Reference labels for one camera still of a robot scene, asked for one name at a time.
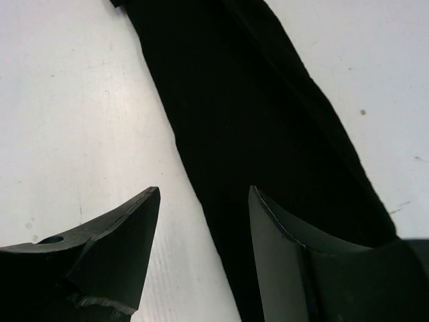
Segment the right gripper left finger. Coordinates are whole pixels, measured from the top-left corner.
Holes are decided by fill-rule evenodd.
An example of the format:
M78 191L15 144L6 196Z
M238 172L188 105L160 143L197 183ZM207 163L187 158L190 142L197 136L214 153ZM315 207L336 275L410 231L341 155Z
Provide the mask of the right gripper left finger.
M1 248L1 320L130 321L159 208L160 190L149 187L73 229Z

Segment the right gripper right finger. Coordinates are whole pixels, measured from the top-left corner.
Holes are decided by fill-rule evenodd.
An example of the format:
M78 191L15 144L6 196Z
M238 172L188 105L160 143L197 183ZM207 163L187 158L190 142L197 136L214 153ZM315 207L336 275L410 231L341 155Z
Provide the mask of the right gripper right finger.
M266 321L427 321L428 241L368 248L330 235L249 190Z

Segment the black t-shirt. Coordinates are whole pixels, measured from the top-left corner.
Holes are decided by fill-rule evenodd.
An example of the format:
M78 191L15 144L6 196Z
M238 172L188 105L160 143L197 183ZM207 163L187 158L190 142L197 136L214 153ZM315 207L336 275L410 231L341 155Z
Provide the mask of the black t-shirt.
M243 321L262 321L251 186L349 242L393 224L329 100L265 1L114 1L129 17Z

